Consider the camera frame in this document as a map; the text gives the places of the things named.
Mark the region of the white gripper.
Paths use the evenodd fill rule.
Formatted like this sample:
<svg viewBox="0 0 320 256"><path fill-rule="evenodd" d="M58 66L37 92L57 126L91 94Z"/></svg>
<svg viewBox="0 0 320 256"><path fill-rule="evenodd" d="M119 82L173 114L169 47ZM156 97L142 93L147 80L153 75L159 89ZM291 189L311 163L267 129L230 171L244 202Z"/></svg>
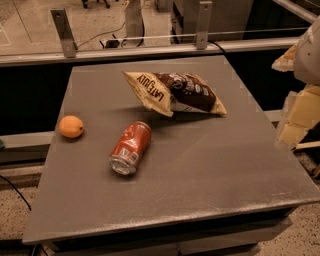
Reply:
<svg viewBox="0 0 320 256"><path fill-rule="evenodd" d="M291 46L273 62L271 68L280 72L293 71L296 48L296 44ZM290 91L281 111L275 146L281 149L295 148L319 123L320 86L307 84L300 92Z"/></svg>

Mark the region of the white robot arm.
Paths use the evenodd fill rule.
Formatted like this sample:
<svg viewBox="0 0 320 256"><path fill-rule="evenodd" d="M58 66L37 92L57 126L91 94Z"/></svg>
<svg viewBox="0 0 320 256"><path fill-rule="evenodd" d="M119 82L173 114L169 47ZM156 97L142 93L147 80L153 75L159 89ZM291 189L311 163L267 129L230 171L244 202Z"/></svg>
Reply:
<svg viewBox="0 0 320 256"><path fill-rule="evenodd" d="M297 80L305 83L300 92L289 92L277 128L277 141L295 148L320 123L320 17L274 61L272 68L292 71Z"/></svg>

